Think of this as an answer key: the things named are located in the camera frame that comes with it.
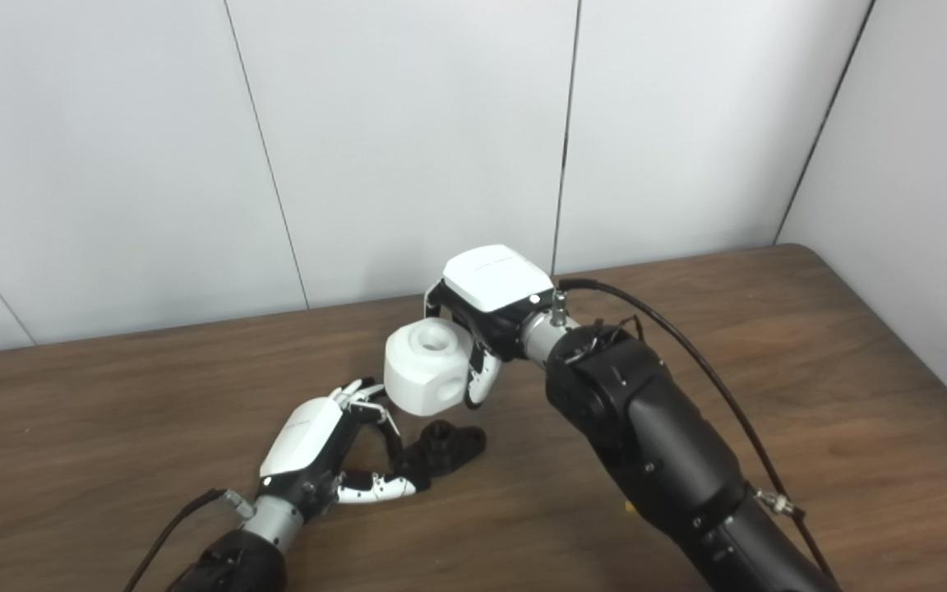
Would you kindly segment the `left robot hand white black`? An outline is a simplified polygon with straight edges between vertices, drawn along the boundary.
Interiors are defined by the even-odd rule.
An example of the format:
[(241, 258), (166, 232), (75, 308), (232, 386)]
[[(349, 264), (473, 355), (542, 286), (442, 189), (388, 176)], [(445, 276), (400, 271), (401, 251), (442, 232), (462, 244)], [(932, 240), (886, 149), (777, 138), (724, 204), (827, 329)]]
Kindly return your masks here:
[(403, 450), (400, 430), (381, 401), (385, 387), (362, 378), (293, 410), (259, 469), (253, 514), (241, 525), (285, 553), (300, 529), (337, 503), (379, 503), (423, 493), (431, 480), (409, 469), (345, 471), (362, 428), (379, 428), (387, 458)]

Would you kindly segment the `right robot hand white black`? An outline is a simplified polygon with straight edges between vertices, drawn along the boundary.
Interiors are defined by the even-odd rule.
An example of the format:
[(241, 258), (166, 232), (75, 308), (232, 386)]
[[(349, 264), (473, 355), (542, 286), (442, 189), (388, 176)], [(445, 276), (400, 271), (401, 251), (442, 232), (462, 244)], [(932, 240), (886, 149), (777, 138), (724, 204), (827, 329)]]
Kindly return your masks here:
[(512, 248), (495, 244), (462, 252), (423, 296), (423, 315), (447, 311), (471, 338), (463, 402), (478, 409), (505, 363), (545, 368), (557, 341), (580, 326), (552, 278)]

